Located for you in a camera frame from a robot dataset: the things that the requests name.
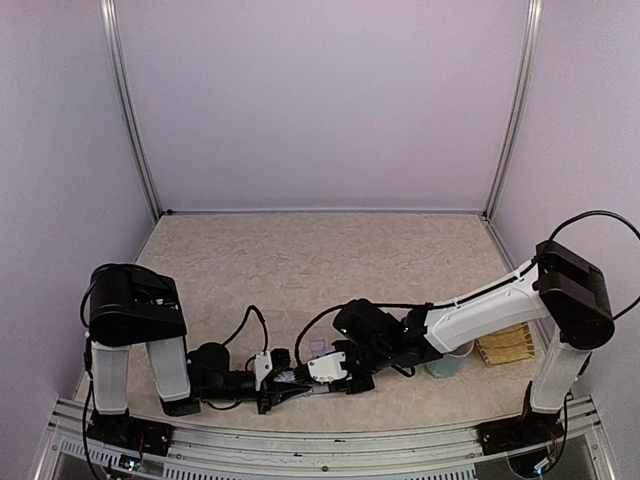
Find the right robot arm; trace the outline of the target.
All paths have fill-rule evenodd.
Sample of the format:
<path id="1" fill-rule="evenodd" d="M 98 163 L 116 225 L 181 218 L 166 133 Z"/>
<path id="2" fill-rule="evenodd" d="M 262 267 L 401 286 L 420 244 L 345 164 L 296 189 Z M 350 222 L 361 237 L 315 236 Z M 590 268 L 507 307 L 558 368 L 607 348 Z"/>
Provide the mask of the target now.
<path id="1" fill-rule="evenodd" d="M 502 279 L 462 299 L 413 307 L 401 320 L 367 299 L 336 312 L 333 327 L 343 340 L 334 352 L 298 363 L 294 377 L 301 384 L 338 383 L 349 394 L 372 389 L 374 374 L 387 367 L 417 367 L 516 324 L 552 319 L 554 339 L 527 385 L 521 414 L 477 427 L 486 455 L 561 437 L 566 394 L 592 351 L 615 331 L 602 271 L 551 240 L 537 245 L 531 263 Z"/>

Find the lavender folding umbrella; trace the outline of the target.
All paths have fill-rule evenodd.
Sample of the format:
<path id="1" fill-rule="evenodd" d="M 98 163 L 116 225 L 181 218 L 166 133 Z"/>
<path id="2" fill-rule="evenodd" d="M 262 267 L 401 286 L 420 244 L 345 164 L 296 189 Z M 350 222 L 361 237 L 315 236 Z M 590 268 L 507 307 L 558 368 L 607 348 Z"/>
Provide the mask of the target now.
<path id="1" fill-rule="evenodd" d="M 302 387 L 302 395 L 305 396 L 329 393 L 332 384 L 349 376 L 344 367 L 346 354 L 342 351 L 328 352 L 325 340 L 312 340 L 310 350 L 312 358 L 303 365 L 300 373 L 286 370 L 275 380 L 288 386 Z"/>

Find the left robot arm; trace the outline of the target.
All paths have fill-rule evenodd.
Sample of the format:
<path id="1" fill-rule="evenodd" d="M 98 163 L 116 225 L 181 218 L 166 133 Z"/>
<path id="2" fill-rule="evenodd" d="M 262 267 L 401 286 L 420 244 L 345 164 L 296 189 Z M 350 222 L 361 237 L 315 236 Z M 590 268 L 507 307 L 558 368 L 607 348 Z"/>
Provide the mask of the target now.
<path id="1" fill-rule="evenodd" d="M 290 353 L 263 348 L 250 370 L 234 370 L 226 345 L 186 347 L 187 328 L 175 281 L 133 264 L 105 264 L 94 270 L 81 303 L 88 329 L 85 367 L 94 403 L 87 437 L 139 455 L 167 455 L 174 428 L 130 414 L 127 384 L 132 346 L 144 345 L 165 415 L 200 412 L 216 400 L 252 401 L 260 414 L 308 392 L 286 377 Z"/>

